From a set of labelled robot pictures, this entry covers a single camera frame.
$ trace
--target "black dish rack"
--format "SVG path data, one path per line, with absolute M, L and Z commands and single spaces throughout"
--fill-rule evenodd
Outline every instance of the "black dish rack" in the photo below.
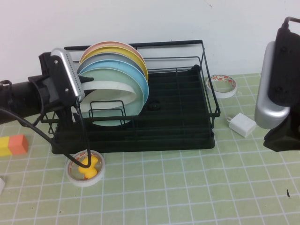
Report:
M 164 62 L 171 60 L 197 60 L 199 64 L 189 67 L 164 67 L 148 69 L 149 98 L 141 113 L 127 116 L 120 110 L 120 116 L 85 118 L 90 147 L 99 152 L 157 151 L 211 149 L 215 146 L 213 124 L 220 116 L 220 108 L 212 88 L 214 107 L 212 111 L 205 81 L 208 78 L 212 87 L 202 40 L 174 41 L 130 44 L 135 49 L 171 48 L 199 46 L 201 56 L 151 57 L 148 60 Z M 84 51 L 89 46 L 73 46 L 65 49 L 70 52 Z M 49 134 L 53 140 L 69 153 L 86 149 L 78 117 L 73 114 L 75 123 L 71 128 L 61 125 L 55 114 L 50 119 L 46 115 L 41 122 L 49 124 Z M 103 127 L 92 124 L 94 121 L 118 120 L 119 126 Z M 61 154 L 52 148 L 54 154 Z

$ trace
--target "blue plate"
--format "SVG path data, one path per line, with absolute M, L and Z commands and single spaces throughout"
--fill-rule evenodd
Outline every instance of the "blue plate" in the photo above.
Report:
M 99 69 L 99 68 L 115 68 L 129 75 L 141 86 L 144 94 L 144 104 L 146 103 L 149 96 L 149 86 L 146 78 L 137 68 L 119 60 L 101 60 L 101 61 L 93 62 L 88 66 L 86 66 L 85 68 L 83 68 L 82 71 L 80 71 L 79 75 L 89 70 Z
M 125 113 L 127 116 L 136 116 L 138 115 L 144 106 L 144 95 L 142 88 L 140 85 L 129 75 L 125 74 L 122 71 L 116 70 L 114 68 L 98 68 L 98 69 L 91 69 L 81 74 L 81 76 L 85 77 L 93 77 L 94 81 L 118 81 L 121 83 L 125 83 L 133 88 L 136 92 L 136 99 L 133 102 L 130 102 L 125 107 Z M 122 116 L 123 106 L 107 110 L 106 107 L 101 107 L 101 103 L 97 103 L 98 107 L 93 105 L 93 109 L 105 109 L 105 110 L 95 110 L 93 111 L 94 117 L 109 117 L 109 116 Z M 89 118 L 91 114 L 88 112 L 82 112 L 82 116 L 85 118 Z M 121 124 L 120 120 L 106 120 L 106 121 L 95 121 L 93 124 L 100 125 L 100 126 L 118 126 Z

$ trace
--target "yellow plate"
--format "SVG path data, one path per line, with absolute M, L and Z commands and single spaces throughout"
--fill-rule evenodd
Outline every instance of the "yellow plate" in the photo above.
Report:
M 119 47 L 119 46 L 104 46 L 104 47 L 100 47 L 94 51 L 91 51 L 90 53 L 88 53 L 87 55 L 85 55 L 81 60 L 80 60 L 80 64 L 85 61 L 87 58 L 99 54 L 99 53 L 105 53 L 105 52 L 111 52 L 111 53 L 119 53 L 122 55 L 125 55 L 127 57 L 129 57 L 130 59 L 132 59 L 133 61 L 135 61 L 143 70 L 146 80 L 148 81 L 148 71 L 146 68 L 146 64 L 144 63 L 144 61 L 137 56 L 135 53 L 133 53 L 132 51 Z

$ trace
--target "white charger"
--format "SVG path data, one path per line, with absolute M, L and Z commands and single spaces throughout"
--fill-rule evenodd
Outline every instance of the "white charger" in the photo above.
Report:
M 242 113 L 237 114 L 235 117 L 227 117 L 229 128 L 239 133 L 243 137 L 247 137 L 255 129 L 256 123 L 249 117 Z

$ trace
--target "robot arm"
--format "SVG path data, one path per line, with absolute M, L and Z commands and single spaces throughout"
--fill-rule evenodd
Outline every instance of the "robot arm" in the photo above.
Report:
M 264 146 L 274 151 L 300 150 L 300 36 L 289 21 L 300 23 L 286 18 L 267 45 L 255 108 L 256 123 L 271 129 Z

